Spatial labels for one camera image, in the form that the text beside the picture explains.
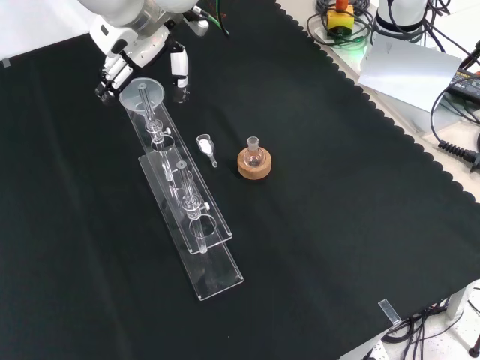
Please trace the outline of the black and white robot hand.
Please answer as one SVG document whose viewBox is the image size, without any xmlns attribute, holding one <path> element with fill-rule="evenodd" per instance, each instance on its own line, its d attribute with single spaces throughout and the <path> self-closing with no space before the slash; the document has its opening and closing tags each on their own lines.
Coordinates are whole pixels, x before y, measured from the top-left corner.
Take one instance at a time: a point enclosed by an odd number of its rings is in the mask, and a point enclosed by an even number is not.
<svg viewBox="0 0 480 360">
<path fill-rule="evenodd" d="M 174 101 L 183 103 L 188 98 L 188 55 L 171 31 L 184 17 L 170 14 L 166 23 L 154 33 L 141 38 L 134 30 L 116 28 L 101 16 L 96 16 L 90 36 L 106 58 L 100 70 L 100 83 L 95 89 L 102 103 L 117 98 L 134 74 L 169 53 L 171 74 L 175 85 Z"/>
</svg>

